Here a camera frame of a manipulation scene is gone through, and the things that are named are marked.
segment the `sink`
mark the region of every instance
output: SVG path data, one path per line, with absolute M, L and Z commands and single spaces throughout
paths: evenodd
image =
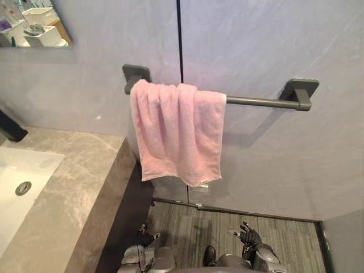
M 22 12 L 29 24 L 40 24 L 48 26 L 58 19 L 55 10 L 52 7 L 33 7 Z
M 55 47 L 62 41 L 62 37 L 56 27 L 44 26 L 43 28 L 45 32 L 37 36 L 24 35 L 24 38 L 31 47 Z
M 0 147 L 0 257 L 63 158 Z

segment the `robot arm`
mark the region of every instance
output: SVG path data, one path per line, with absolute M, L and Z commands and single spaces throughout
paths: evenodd
M 239 237 L 244 244 L 242 258 L 248 260 L 256 271 L 271 273 L 287 273 L 285 266 L 280 264 L 278 257 L 272 247 L 262 242 L 258 232 L 249 227 L 247 222 L 240 226 L 240 233 L 229 230 L 231 235 Z

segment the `sink drain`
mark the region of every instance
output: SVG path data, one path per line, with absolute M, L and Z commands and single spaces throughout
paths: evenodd
M 17 186 L 17 188 L 15 190 L 15 194 L 17 196 L 25 195 L 30 190 L 31 187 L 32 187 L 32 183 L 30 183 L 29 181 L 20 183 L 19 186 Z

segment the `white sink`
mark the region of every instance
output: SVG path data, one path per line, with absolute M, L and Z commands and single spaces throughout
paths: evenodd
M 64 155 L 0 147 L 0 257 Z M 21 196 L 17 187 L 30 182 Z M 22 190 L 29 188 L 25 183 Z
M 40 24 L 42 26 L 48 26 L 58 19 L 53 7 L 33 7 L 23 11 L 22 14 L 29 24 Z

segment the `mirror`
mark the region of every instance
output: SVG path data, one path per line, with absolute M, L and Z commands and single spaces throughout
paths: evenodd
M 0 47 L 70 45 L 51 0 L 0 0 Z

